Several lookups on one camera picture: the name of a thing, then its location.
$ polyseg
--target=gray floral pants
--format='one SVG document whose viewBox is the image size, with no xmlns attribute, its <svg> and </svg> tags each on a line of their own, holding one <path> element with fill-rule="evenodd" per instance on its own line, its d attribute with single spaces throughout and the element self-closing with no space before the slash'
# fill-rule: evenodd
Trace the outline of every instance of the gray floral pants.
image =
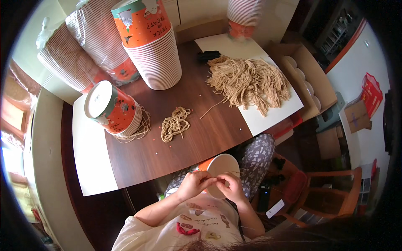
<svg viewBox="0 0 402 251">
<path fill-rule="evenodd" d="M 250 202 L 268 171 L 274 152 L 274 138 L 269 134 L 260 134 L 245 147 L 231 153 L 239 162 L 243 191 Z M 180 186 L 187 173 L 195 170 L 198 170 L 198 164 L 173 173 L 173 179 L 166 189 L 165 196 L 170 189 Z"/>
</svg>

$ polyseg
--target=hand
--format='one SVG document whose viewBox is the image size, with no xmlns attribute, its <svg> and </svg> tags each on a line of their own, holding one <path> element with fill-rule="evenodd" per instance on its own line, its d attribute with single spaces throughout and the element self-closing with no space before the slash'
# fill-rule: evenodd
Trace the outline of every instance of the hand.
<svg viewBox="0 0 402 251">
<path fill-rule="evenodd" d="M 186 201 L 199 195 L 217 180 L 217 178 L 213 178 L 207 171 L 188 173 L 175 194 L 181 201 Z"/>
<path fill-rule="evenodd" d="M 226 187 L 224 182 L 218 181 L 216 186 L 221 192 L 234 203 L 244 202 L 247 200 L 243 193 L 242 181 L 232 173 L 224 173 L 217 176 L 219 180 L 227 181 L 229 186 Z"/>
</svg>

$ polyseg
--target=woman's left hand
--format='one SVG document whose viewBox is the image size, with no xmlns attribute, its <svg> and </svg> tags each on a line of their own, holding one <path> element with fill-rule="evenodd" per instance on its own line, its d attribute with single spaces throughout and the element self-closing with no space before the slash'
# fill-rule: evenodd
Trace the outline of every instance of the woman's left hand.
<svg viewBox="0 0 402 251">
<path fill-rule="evenodd" d="M 207 171 L 197 171 L 186 174 L 180 187 L 175 192 L 182 202 L 199 195 L 204 189 L 217 182 Z"/>
</svg>

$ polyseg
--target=white t-shirt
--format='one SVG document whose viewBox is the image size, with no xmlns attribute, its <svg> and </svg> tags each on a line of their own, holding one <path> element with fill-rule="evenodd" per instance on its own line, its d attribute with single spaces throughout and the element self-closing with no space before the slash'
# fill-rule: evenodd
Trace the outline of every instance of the white t-shirt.
<svg viewBox="0 0 402 251">
<path fill-rule="evenodd" d="M 194 235 L 176 230 L 177 222 L 185 230 L 199 229 Z M 226 200 L 216 200 L 200 194 L 176 207 L 158 227 L 150 227 L 137 218 L 126 219 L 112 251 L 178 250 L 185 244 L 201 239 L 214 246 L 242 242 L 238 229 L 238 214 Z"/>
</svg>

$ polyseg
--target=tangled twine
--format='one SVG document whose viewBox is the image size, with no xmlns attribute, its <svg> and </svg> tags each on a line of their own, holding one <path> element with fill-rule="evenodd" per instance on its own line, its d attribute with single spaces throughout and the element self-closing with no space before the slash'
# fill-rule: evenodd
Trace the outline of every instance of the tangled twine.
<svg viewBox="0 0 402 251">
<path fill-rule="evenodd" d="M 182 131 L 187 130 L 190 127 L 189 122 L 186 121 L 187 115 L 190 114 L 190 109 L 184 109 L 179 106 L 172 112 L 172 116 L 165 118 L 162 122 L 162 131 L 160 137 L 162 141 L 167 143 L 173 139 L 174 135 L 181 134 Z"/>
<path fill-rule="evenodd" d="M 230 107 L 243 105 L 246 110 L 254 103 L 261 115 L 266 116 L 268 108 L 281 107 L 281 101 L 290 98 L 289 81 L 279 69 L 264 60 L 221 55 L 209 60 L 208 65 L 212 76 L 206 82 L 215 87 L 215 94 L 224 95 L 221 102 L 229 101 Z"/>
<path fill-rule="evenodd" d="M 142 139 L 145 137 L 147 132 L 149 132 L 151 130 L 151 124 L 150 124 L 151 114 L 149 112 L 147 112 L 143 106 L 140 105 L 139 108 L 140 108 L 139 110 L 142 112 L 142 119 L 141 119 L 141 124 L 140 124 L 138 130 L 130 136 L 116 136 L 116 135 L 112 134 L 113 137 L 115 137 L 118 142 L 125 144 L 125 143 L 129 143 L 135 139 Z"/>
</svg>

